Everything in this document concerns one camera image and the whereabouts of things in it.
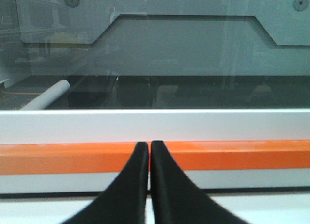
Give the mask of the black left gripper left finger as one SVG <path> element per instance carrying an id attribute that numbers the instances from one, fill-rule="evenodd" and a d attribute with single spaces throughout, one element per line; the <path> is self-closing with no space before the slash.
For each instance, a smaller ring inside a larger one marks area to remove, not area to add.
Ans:
<path id="1" fill-rule="evenodd" d="M 138 142 L 115 180 L 65 224 L 144 224 L 148 188 L 148 144 Z"/>

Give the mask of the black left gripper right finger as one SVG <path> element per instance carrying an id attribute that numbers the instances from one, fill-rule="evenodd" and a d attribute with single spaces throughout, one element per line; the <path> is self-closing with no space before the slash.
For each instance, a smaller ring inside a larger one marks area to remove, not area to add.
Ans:
<path id="1" fill-rule="evenodd" d="M 244 224 L 181 170 L 163 141 L 151 143 L 151 197 L 157 224 Z"/>

